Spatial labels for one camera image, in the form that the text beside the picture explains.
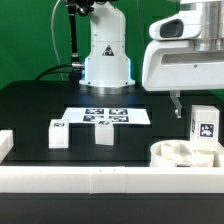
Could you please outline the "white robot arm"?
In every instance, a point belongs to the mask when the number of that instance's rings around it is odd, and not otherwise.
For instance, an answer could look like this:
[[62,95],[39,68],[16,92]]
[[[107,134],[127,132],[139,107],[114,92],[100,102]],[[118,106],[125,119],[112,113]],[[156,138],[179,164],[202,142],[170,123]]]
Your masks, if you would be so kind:
[[[80,83],[101,94],[132,85],[124,15],[96,2],[90,24],[91,51]],[[180,0],[180,11],[153,23],[149,35],[142,86],[168,91],[177,115],[182,91],[224,89],[224,0]]]

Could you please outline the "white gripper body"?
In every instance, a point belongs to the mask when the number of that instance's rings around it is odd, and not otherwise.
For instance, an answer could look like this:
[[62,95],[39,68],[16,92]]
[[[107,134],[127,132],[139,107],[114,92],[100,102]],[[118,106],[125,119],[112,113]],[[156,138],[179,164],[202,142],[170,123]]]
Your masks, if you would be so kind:
[[201,12],[180,12],[153,23],[143,60],[148,91],[224,88],[224,23]]

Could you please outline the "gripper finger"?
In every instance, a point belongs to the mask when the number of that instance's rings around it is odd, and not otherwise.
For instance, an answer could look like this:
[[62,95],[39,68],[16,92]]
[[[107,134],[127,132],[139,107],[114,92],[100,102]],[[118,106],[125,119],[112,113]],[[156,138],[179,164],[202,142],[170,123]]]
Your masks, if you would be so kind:
[[170,98],[175,105],[175,114],[177,118],[180,119],[182,117],[182,105],[179,101],[180,91],[171,91]]

